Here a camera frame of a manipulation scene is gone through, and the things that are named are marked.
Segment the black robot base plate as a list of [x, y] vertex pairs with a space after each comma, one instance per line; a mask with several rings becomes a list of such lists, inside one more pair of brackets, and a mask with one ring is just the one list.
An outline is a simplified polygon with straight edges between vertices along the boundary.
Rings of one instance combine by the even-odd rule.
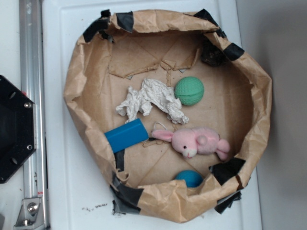
[[4, 184], [36, 150], [34, 103], [0, 77], [0, 183]]

